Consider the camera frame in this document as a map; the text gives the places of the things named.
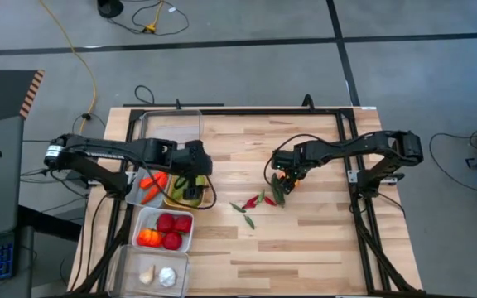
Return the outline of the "orange toy carrot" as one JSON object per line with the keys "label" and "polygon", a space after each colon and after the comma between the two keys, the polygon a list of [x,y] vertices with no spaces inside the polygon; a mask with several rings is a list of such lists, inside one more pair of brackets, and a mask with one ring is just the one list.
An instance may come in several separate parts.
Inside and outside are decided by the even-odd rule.
{"label": "orange toy carrot", "polygon": [[152,201],[156,196],[161,194],[163,189],[160,188],[158,185],[154,185],[147,189],[147,193],[143,196],[141,204],[147,204]]}
{"label": "orange toy carrot", "polygon": [[156,187],[159,186],[163,189],[166,186],[167,181],[168,181],[167,174],[159,171],[156,174],[153,174],[152,176],[141,179],[139,181],[139,188],[143,190],[147,190],[149,188],[152,188],[153,186],[156,186]]}

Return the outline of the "black aluminium table frame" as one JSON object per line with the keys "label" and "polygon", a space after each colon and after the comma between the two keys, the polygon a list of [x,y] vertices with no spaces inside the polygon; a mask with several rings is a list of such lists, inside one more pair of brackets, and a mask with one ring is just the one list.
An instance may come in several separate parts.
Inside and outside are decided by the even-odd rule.
{"label": "black aluminium table frame", "polygon": [[[334,160],[313,170],[287,197],[284,208],[261,205],[246,214],[233,209],[267,190],[263,170],[272,150],[328,141],[381,128],[375,108],[198,108],[202,140],[212,156],[217,203],[194,214],[189,251],[192,296],[365,294],[392,289],[354,221],[362,219],[391,263],[414,287],[421,285],[402,212],[388,204],[395,187],[378,199],[349,206],[347,171],[378,162],[378,156]],[[244,219],[249,216],[252,230]]]}

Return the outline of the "round red toy fruit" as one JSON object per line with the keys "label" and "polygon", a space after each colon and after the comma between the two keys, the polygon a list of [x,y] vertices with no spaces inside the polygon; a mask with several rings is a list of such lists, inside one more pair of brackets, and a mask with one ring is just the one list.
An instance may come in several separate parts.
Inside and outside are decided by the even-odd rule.
{"label": "round red toy fruit", "polygon": [[166,233],[162,238],[162,246],[167,250],[178,250],[182,245],[182,236],[178,232]]}

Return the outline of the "beige toy garlic clove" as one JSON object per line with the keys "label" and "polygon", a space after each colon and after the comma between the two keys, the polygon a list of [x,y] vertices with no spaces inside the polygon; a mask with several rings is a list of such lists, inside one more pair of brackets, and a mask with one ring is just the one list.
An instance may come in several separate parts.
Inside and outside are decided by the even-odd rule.
{"label": "beige toy garlic clove", "polygon": [[139,275],[139,281],[144,285],[149,285],[153,282],[155,276],[155,266],[151,265],[146,271]]}

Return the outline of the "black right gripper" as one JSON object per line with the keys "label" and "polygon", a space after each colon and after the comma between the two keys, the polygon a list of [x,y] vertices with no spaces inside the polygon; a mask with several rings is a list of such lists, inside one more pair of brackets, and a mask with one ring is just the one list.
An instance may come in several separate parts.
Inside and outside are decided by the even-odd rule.
{"label": "black right gripper", "polygon": [[[275,170],[292,171],[292,177],[299,180],[301,171],[299,169],[312,168],[314,161],[306,155],[307,149],[305,145],[295,145],[291,151],[277,149],[272,153],[271,168]],[[282,191],[285,195],[289,195],[295,188],[295,182],[292,180],[284,180],[282,182]]]}

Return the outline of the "clear plastic bin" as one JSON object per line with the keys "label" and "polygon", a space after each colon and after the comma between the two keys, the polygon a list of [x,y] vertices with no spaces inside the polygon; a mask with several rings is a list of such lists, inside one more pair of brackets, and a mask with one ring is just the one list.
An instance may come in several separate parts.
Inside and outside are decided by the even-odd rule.
{"label": "clear plastic bin", "polygon": [[199,110],[163,110],[145,112],[140,117],[139,138],[160,138],[185,144],[200,139],[204,131]]}
{"label": "clear plastic bin", "polygon": [[[139,281],[139,275],[151,265],[155,266],[153,282],[144,285]],[[158,275],[163,267],[175,270],[173,287],[160,285]],[[107,292],[111,298],[184,298],[189,278],[190,264],[185,253],[125,245],[114,253]]]}

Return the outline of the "orange round toy fruit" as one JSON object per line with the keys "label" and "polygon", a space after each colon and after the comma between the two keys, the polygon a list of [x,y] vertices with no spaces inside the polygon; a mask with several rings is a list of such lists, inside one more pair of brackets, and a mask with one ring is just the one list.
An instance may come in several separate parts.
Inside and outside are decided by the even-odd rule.
{"label": "orange round toy fruit", "polygon": [[155,229],[144,228],[137,235],[137,245],[160,248],[162,245],[162,234]]}

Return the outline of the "white toy garlic bulb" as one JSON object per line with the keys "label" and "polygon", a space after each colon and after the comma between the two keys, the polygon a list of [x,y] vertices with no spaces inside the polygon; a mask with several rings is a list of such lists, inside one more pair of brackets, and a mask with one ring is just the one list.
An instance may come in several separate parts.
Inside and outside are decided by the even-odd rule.
{"label": "white toy garlic bulb", "polygon": [[171,267],[163,267],[158,275],[159,283],[165,288],[173,287],[176,284],[176,272]]}

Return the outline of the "green toy cucumber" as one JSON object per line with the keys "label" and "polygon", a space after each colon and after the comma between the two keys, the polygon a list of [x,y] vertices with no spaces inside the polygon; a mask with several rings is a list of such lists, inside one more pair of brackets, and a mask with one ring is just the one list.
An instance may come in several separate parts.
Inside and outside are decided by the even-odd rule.
{"label": "green toy cucumber", "polygon": [[188,186],[187,179],[184,177],[178,177],[174,184],[172,185],[172,192],[170,194],[170,197],[173,200],[180,200],[183,198],[184,195],[184,190]]}

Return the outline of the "black round floor object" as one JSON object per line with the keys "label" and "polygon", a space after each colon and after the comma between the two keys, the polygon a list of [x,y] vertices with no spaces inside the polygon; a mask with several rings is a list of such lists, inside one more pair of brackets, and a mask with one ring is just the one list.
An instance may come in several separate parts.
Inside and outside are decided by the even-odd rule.
{"label": "black round floor object", "polygon": [[123,12],[121,0],[97,0],[97,10],[101,17],[113,18]]}

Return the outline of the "black mat with striped edge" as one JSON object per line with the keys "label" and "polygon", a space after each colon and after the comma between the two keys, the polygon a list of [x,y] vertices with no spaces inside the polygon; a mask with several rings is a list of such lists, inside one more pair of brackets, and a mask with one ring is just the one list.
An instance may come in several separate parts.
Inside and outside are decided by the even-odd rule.
{"label": "black mat with striped edge", "polygon": [[0,120],[28,118],[44,76],[44,70],[0,70]]}

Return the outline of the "white plastic basket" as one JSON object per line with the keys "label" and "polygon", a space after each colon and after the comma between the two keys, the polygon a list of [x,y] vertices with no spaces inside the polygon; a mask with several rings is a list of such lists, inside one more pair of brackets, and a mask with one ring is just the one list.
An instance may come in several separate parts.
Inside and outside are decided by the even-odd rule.
{"label": "white plastic basket", "polygon": [[190,218],[190,221],[191,221],[190,231],[188,233],[181,232],[182,243],[178,248],[179,252],[188,252],[191,247],[195,220],[194,220],[194,216],[187,211],[157,209],[152,207],[142,208],[138,213],[136,223],[134,224],[134,227],[133,227],[132,245],[139,246],[139,244],[137,243],[138,234],[144,228],[155,229],[157,227],[157,220],[159,216],[162,214],[171,214],[175,219],[177,219],[180,216],[186,216]]}

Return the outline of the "dark green toy vegetable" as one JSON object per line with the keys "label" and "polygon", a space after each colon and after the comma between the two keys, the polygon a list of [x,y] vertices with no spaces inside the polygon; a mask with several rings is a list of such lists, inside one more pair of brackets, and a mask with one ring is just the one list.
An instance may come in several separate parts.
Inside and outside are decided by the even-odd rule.
{"label": "dark green toy vegetable", "polygon": [[272,174],[270,183],[276,205],[284,208],[286,201],[276,173]]}

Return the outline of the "gray plastic bin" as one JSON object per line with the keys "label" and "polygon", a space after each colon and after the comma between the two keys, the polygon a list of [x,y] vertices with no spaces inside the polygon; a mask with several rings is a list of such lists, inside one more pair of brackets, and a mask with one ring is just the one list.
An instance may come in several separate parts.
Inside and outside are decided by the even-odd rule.
{"label": "gray plastic bin", "polygon": [[152,201],[150,201],[147,204],[141,204],[142,198],[147,193],[147,190],[143,190],[143,189],[139,188],[139,181],[141,179],[152,176],[153,174],[156,174],[157,172],[159,172],[159,171],[151,170],[151,174],[148,174],[148,172],[146,170],[143,170],[142,168],[140,168],[138,170],[137,174],[136,174],[136,177],[135,177],[135,180],[132,184],[132,189],[131,189],[130,193],[125,197],[126,202],[129,203],[129,204],[135,204],[135,205],[139,205],[139,206],[142,206],[142,207],[161,208],[161,206],[163,204],[163,201],[166,198],[164,193],[169,188],[169,177],[170,176],[168,174],[167,174],[168,181],[167,181],[166,186],[163,188],[163,192],[161,194],[159,194],[158,196],[156,196]]}

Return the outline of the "red toy apple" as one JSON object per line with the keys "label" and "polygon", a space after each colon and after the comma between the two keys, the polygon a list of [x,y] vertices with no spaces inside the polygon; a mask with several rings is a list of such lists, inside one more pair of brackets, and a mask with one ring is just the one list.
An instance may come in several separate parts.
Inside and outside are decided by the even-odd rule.
{"label": "red toy apple", "polygon": [[192,217],[189,215],[180,215],[175,219],[174,231],[188,234],[192,229]]}
{"label": "red toy apple", "polygon": [[161,233],[169,233],[174,230],[175,217],[169,213],[160,214],[157,218],[156,229]]}

